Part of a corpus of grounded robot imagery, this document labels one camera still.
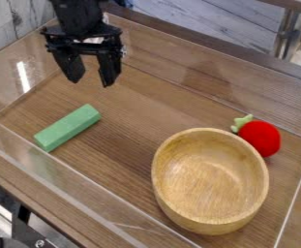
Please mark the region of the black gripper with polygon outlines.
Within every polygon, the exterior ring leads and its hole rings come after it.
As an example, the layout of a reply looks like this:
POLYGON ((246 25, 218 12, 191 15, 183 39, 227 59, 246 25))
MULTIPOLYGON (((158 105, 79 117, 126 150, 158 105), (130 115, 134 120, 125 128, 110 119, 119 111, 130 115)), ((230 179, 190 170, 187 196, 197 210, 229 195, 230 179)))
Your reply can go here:
POLYGON ((97 55, 102 86, 113 85, 121 73, 121 57, 125 55, 125 47, 119 40, 121 33, 119 28, 103 23, 81 36, 67 35, 59 25, 41 29, 39 34, 46 41, 45 48, 53 53, 63 76, 70 82, 77 83, 85 74, 78 54, 97 55))

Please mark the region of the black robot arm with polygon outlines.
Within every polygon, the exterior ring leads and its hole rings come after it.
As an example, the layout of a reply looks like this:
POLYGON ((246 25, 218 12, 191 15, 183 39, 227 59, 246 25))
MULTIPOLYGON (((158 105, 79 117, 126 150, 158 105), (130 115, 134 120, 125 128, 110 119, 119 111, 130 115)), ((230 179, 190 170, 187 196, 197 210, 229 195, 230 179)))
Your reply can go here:
POLYGON ((49 0, 58 24, 45 26, 46 51, 66 79, 77 83, 85 74, 82 55, 94 55, 102 86, 111 86, 121 73, 122 31, 105 23, 99 3, 103 0, 49 0))

